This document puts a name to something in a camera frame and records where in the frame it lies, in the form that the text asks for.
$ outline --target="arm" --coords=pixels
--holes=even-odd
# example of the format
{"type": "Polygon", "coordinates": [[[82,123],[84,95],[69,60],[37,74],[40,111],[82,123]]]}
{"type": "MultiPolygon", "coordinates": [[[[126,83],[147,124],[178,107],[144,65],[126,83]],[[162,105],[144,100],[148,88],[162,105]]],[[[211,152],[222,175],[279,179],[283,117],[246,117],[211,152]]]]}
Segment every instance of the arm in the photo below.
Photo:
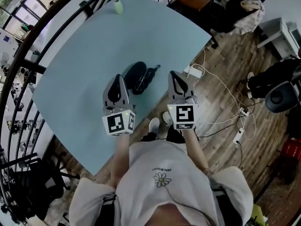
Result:
{"type": "Polygon", "coordinates": [[[208,162],[194,130],[182,130],[182,133],[185,138],[188,156],[198,169],[207,174],[209,172],[208,162]]]}
{"type": "Polygon", "coordinates": [[[107,183],[115,189],[129,168],[129,146],[129,134],[117,138],[116,150],[111,161],[111,178],[107,183]]]}

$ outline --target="eyeglasses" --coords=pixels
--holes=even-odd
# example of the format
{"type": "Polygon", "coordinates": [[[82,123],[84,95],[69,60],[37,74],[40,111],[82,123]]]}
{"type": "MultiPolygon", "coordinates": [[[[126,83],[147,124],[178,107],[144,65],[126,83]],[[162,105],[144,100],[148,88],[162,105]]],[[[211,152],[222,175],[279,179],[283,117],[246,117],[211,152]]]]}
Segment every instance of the eyeglasses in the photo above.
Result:
{"type": "Polygon", "coordinates": [[[137,91],[143,90],[145,86],[143,80],[148,78],[150,75],[151,75],[151,71],[149,71],[149,69],[147,69],[145,72],[142,72],[139,81],[135,85],[135,90],[137,91]]]}

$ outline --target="red crate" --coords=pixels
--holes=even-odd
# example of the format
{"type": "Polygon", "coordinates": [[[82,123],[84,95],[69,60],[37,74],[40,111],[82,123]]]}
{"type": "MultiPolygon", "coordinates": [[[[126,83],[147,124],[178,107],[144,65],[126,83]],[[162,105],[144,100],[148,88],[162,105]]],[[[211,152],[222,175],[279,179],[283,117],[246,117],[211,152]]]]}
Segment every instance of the red crate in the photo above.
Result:
{"type": "Polygon", "coordinates": [[[301,139],[289,138],[281,151],[282,156],[293,157],[300,160],[301,158],[301,139]]]}

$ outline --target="power strip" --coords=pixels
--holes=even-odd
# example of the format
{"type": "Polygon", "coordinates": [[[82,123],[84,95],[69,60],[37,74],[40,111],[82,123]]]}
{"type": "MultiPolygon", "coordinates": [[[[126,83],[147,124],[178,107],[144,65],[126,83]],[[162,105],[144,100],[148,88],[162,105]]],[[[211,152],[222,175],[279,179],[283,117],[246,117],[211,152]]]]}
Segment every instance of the power strip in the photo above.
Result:
{"type": "Polygon", "coordinates": [[[239,141],[241,139],[241,137],[243,136],[244,134],[244,129],[243,128],[240,128],[239,131],[237,132],[237,134],[235,135],[234,139],[233,139],[233,143],[234,144],[238,144],[237,141],[239,141]]]}
{"type": "Polygon", "coordinates": [[[191,67],[190,65],[184,69],[184,72],[188,73],[190,75],[193,75],[194,77],[197,77],[197,78],[201,78],[203,76],[202,71],[200,71],[194,67],[191,67]]]}

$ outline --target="white t-shirt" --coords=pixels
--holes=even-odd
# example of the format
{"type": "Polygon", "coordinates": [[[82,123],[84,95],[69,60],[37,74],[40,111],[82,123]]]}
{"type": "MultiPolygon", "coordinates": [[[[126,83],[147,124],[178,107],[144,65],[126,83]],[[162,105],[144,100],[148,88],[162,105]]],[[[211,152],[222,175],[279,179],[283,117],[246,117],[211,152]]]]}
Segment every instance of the white t-shirt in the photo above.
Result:
{"type": "MultiPolygon", "coordinates": [[[[230,167],[213,178],[232,190],[229,198],[245,224],[251,217],[253,195],[242,172],[230,167]]],[[[94,226],[103,195],[114,191],[110,186],[81,179],[69,210],[71,226],[94,226]]],[[[168,203],[174,204],[192,225],[209,225],[209,217],[219,226],[220,212],[209,179],[187,156],[185,144],[156,140],[130,146],[130,167],[116,195],[116,226],[143,226],[158,206],[168,203]]]]}

